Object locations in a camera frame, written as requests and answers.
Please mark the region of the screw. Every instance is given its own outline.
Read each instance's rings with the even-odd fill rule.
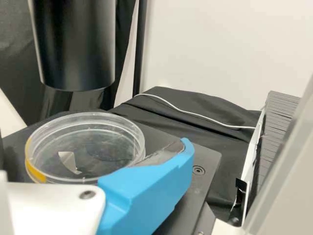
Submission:
[[[87,190],[87,191],[82,192],[79,195],[79,198],[80,199],[90,199],[90,198],[94,197],[94,195],[96,195],[96,193],[94,191]]]
[[[199,165],[194,165],[193,169],[192,169],[192,172],[195,175],[204,175],[205,174],[204,168],[202,166],[199,166]]]

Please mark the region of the hole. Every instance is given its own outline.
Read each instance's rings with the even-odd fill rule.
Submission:
[[[86,190],[79,195],[79,198],[80,199],[90,199],[90,198],[94,197],[94,195],[96,195],[96,193],[94,191]]]

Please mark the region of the black pole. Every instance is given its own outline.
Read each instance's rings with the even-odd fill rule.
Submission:
[[[147,15],[146,13],[147,13],[147,0],[139,0],[133,97],[139,94],[139,89],[140,89],[142,54],[143,54],[143,44],[144,44],[144,37],[145,37],[146,15]]]

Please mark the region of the black cloth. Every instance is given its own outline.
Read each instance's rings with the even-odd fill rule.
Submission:
[[[158,95],[180,109],[230,125],[255,126],[260,114],[224,99],[199,93],[162,87],[154,87],[147,93]],[[187,137],[194,143],[220,152],[221,164],[213,179],[207,201],[219,219],[228,220],[236,196],[235,179],[241,176],[253,130],[226,128],[178,112],[163,101],[148,96],[136,96],[110,112],[181,138]]]

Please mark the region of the clear plastic petri dish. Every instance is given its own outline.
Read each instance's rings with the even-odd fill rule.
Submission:
[[[99,177],[145,157],[143,133],[109,113],[86,112],[39,127],[25,145],[25,167],[36,183],[96,184]]]

